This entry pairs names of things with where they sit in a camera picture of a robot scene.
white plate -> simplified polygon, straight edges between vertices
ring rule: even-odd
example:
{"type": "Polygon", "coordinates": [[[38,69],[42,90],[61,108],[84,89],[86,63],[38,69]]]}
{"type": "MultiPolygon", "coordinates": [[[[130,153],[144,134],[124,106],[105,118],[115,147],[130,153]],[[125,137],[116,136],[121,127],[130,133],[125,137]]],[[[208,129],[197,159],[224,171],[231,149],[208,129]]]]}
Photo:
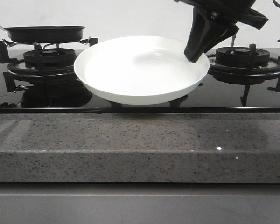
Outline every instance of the white plate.
{"type": "Polygon", "coordinates": [[[91,92],[113,102],[168,102],[194,90],[210,66],[205,54],[189,62],[185,47],[185,42],[157,36],[112,39],[83,51],[75,73],[91,92]]]}

granite countertop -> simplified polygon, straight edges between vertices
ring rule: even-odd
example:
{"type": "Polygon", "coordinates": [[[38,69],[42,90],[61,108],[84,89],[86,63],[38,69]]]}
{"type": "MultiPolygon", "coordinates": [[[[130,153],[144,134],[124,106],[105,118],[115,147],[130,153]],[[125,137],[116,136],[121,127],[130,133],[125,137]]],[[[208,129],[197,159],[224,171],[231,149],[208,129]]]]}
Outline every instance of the granite countertop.
{"type": "Polygon", "coordinates": [[[0,182],[280,183],[280,113],[0,114],[0,182]]]}

glass stovetop surface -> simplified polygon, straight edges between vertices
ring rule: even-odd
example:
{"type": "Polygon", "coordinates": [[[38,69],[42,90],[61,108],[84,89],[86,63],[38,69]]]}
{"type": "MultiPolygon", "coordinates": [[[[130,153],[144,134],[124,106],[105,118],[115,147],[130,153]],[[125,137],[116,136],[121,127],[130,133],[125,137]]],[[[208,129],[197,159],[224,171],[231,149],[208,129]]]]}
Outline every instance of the glass stovetop surface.
{"type": "MultiPolygon", "coordinates": [[[[280,49],[267,49],[271,57],[280,56],[280,49]]],[[[10,56],[22,59],[22,50],[10,50],[10,56]]],[[[89,93],[78,80],[62,87],[47,89],[50,97],[43,99],[42,90],[24,81],[15,85],[27,90],[7,92],[4,72],[7,64],[0,63],[0,113],[4,112],[218,112],[223,109],[247,108],[280,109],[280,92],[270,88],[277,86],[278,79],[264,80],[260,84],[230,84],[216,80],[207,74],[195,90],[180,100],[156,105],[119,105],[89,93]]]]}

white wall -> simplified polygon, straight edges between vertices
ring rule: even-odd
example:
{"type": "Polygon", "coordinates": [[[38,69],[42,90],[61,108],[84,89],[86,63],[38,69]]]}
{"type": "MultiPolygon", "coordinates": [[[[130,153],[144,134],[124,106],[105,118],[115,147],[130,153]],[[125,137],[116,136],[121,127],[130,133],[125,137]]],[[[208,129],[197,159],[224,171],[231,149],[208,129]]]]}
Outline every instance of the white wall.
{"type": "MultiPolygon", "coordinates": [[[[269,18],[258,31],[238,23],[241,28],[236,45],[280,48],[280,9],[272,0],[257,0],[253,8],[269,18]]],[[[84,38],[98,37],[104,41],[129,35],[157,35],[187,41],[192,23],[192,6],[173,0],[0,0],[0,25],[86,26],[84,38]]],[[[0,30],[0,39],[8,39],[0,30]]],[[[230,45],[230,39],[218,47],[230,45]]],[[[66,47],[85,49],[74,44],[66,47]]],[[[30,49],[30,46],[13,49],[30,49]]]]}

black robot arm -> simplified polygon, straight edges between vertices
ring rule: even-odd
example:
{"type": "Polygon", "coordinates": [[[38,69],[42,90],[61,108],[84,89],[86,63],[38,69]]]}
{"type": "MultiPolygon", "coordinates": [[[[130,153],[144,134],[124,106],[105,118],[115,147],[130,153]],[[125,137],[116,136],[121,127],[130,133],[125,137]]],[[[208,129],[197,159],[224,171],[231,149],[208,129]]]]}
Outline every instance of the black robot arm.
{"type": "Polygon", "coordinates": [[[256,0],[181,0],[194,6],[190,37],[184,51],[189,61],[196,62],[221,41],[235,35],[242,22],[261,29],[268,19],[251,9],[256,0]]]}

